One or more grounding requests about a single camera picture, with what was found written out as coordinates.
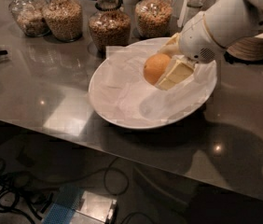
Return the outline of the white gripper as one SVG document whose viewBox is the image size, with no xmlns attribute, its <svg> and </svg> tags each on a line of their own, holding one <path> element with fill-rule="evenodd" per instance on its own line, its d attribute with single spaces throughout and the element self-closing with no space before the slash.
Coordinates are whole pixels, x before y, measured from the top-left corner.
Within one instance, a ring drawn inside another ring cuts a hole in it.
<svg viewBox="0 0 263 224">
<path fill-rule="evenodd" d="M 173 56 L 156 87 L 167 91 L 194 73 L 195 61 L 209 63 L 217 59 L 225 48 L 213 38 L 207 26 L 205 13 L 199 12 L 189 20 L 180 33 L 175 33 L 159 49 L 159 53 Z"/>
</svg>

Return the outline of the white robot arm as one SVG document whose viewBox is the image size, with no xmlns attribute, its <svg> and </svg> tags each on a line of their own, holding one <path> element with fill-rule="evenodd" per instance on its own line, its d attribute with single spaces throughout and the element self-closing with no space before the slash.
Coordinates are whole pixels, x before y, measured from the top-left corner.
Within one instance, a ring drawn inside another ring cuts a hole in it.
<svg viewBox="0 0 263 224">
<path fill-rule="evenodd" d="M 263 33 L 263 0 L 218 0 L 190 19 L 180 34 L 174 35 L 160 50 L 173 60 L 156 82 L 168 90 L 188 77 L 186 71 L 195 63 L 210 63 L 233 43 Z"/>
</svg>

